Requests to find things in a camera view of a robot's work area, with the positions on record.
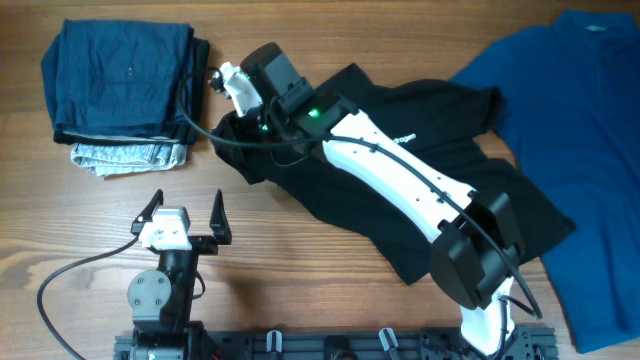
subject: wooden surface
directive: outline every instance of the wooden surface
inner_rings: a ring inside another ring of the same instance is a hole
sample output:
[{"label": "wooden surface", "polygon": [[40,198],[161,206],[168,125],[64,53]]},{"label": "wooden surface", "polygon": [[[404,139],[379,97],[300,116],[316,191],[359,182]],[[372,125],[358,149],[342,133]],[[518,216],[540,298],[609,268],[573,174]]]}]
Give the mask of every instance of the wooden surface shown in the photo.
[{"label": "wooden surface", "polygon": [[[131,220],[157,188],[167,204],[188,208],[194,234],[208,232],[215,191],[224,192],[233,245],[201,259],[207,293],[192,311],[209,330],[460,323],[458,306],[429,276],[403,285],[368,239],[313,219],[271,183],[248,186],[206,141],[193,148],[186,167],[168,172],[103,180],[72,165],[69,147],[51,140],[40,73],[64,18],[190,22],[196,36],[214,45],[216,64],[238,63],[276,41],[315,85],[351,62],[378,84],[399,85],[449,78],[491,41],[550,23],[565,7],[640,15],[640,4],[626,1],[39,3],[0,8],[0,359],[69,358],[38,315],[38,286],[61,266],[128,241]],[[208,95],[205,122],[213,126],[230,109],[230,102]],[[512,159],[495,136],[479,142],[489,155]],[[110,359],[113,337],[132,329],[129,282],[156,264],[136,246],[83,266],[50,285],[45,307],[80,353]],[[562,359],[640,358],[640,341],[576,354],[542,264],[532,261],[521,270],[542,306],[543,323],[556,328]],[[522,297],[517,288],[514,294]],[[517,322],[531,322],[517,309],[513,314]]]}]

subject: black shirt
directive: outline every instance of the black shirt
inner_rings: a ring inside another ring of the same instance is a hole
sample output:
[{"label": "black shirt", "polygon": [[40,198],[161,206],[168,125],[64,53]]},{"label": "black shirt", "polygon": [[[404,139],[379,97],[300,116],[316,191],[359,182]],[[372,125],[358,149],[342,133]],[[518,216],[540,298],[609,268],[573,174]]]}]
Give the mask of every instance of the black shirt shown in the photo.
[{"label": "black shirt", "polygon": [[[358,104],[387,136],[434,169],[478,191],[495,188],[507,193],[525,240],[521,263],[551,249],[574,229],[573,222],[529,179],[503,159],[488,159],[473,141],[492,124],[500,98],[497,91],[476,91],[441,80],[386,88],[374,85],[355,64],[318,88],[324,90]],[[225,116],[214,134],[247,140],[230,121],[233,118],[233,113]],[[367,236],[405,283],[429,272],[426,238],[402,212],[351,174],[316,158],[278,165],[300,157],[290,149],[274,154],[215,148],[248,183],[273,181],[317,219]]]}]

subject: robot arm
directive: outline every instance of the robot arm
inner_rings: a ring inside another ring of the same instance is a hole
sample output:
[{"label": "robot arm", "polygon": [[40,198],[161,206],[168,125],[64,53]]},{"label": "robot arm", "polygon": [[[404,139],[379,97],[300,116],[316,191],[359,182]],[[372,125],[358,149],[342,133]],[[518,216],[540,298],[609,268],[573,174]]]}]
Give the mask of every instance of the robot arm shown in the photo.
[{"label": "robot arm", "polygon": [[[222,77],[214,75],[212,85],[233,99],[235,121],[245,127],[275,128],[279,132],[276,138],[281,141],[331,133],[336,139],[355,138],[384,148],[496,236],[508,260],[515,267],[519,265],[524,243],[506,194],[478,193],[470,185],[439,173],[394,143],[348,99],[339,94],[315,93],[274,43],[254,51],[240,66],[225,63],[221,69]],[[258,103],[270,105],[265,109]],[[271,104],[286,116],[276,119],[265,115],[271,112]],[[274,141],[273,135],[265,141]],[[417,226],[432,244],[434,281],[461,306],[463,337],[485,355],[495,353],[500,347],[503,323],[500,297],[509,293],[513,283],[495,249],[425,182],[385,154],[331,138],[322,142],[321,150],[329,163],[365,182]],[[511,332],[514,323],[508,310],[506,316]]]}]

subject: table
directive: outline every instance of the table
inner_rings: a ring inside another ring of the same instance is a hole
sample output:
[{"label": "table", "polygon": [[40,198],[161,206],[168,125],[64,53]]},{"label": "table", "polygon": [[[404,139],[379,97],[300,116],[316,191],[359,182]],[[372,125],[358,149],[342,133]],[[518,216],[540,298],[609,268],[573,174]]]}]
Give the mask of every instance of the table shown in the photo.
[{"label": "table", "polygon": [[[626,1],[216,1],[165,4],[117,0],[5,1],[0,8],[0,359],[67,359],[36,311],[44,278],[72,261],[127,242],[133,218],[156,189],[184,205],[192,233],[207,234],[216,189],[222,189],[233,244],[204,257],[205,296],[192,319],[209,330],[377,330],[458,326],[458,306],[429,276],[407,287],[366,238],[323,224],[271,183],[249,186],[201,139],[187,165],[106,180],[69,160],[52,141],[40,60],[64,18],[189,22],[212,45],[212,64],[239,63],[276,41],[312,84],[355,62],[381,85],[447,79],[492,41],[550,23],[565,7],[631,11]],[[208,127],[232,109],[206,95]],[[489,156],[513,162],[495,135],[481,136]],[[130,280],[157,258],[139,246],[56,279],[45,307],[68,342],[90,359],[111,359],[113,337],[132,330]],[[578,355],[539,260],[521,267],[556,328],[561,357],[640,359],[640,341]],[[516,297],[522,293],[514,287]],[[518,309],[519,323],[532,320]]]}]

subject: wood grain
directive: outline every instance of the wood grain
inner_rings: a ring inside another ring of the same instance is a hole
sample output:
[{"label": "wood grain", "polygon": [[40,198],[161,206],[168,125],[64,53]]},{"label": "wood grain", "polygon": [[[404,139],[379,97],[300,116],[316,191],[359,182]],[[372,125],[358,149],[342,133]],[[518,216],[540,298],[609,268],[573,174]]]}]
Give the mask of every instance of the wood grain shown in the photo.
[{"label": "wood grain", "polygon": [[[248,186],[197,144],[182,169],[102,180],[69,161],[51,141],[40,60],[63,19],[189,22],[212,42],[214,63],[239,62],[276,41],[315,85],[358,63],[381,85],[446,79],[492,41],[550,23],[565,7],[630,11],[628,1],[219,1],[213,4],[105,5],[74,0],[0,7],[0,359],[67,359],[38,316],[44,278],[72,261],[128,241],[133,217],[162,188],[168,204],[189,209],[192,233],[206,233],[216,189],[225,194],[234,240],[203,258],[207,294],[192,318],[210,330],[416,329],[457,326],[457,305],[429,276],[407,287],[368,239],[320,223],[271,183]],[[206,124],[231,109],[207,95]],[[492,134],[478,139],[490,156],[513,157]],[[90,359],[110,359],[113,336],[132,329],[129,281],[156,266],[136,247],[55,280],[45,306],[61,334]],[[578,355],[540,261],[522,272],[556,327],[562,359],[639,359],[640,341]],[[518,289],[515,296],[521,296]],[[514,310],[518,322],[530,323]]]}]

